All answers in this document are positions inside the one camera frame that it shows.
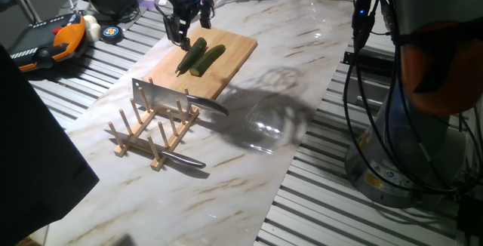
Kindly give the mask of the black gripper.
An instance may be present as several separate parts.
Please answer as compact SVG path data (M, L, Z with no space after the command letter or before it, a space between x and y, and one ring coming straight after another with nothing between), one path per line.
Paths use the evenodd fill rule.
M168 39L184 51L191 48L189 38L186 36L189 25L193 18L200 14L202 28L211 28L211 18L214 13L214 0L168 0L172 7L172 14L160 13L163 16L165 31Z

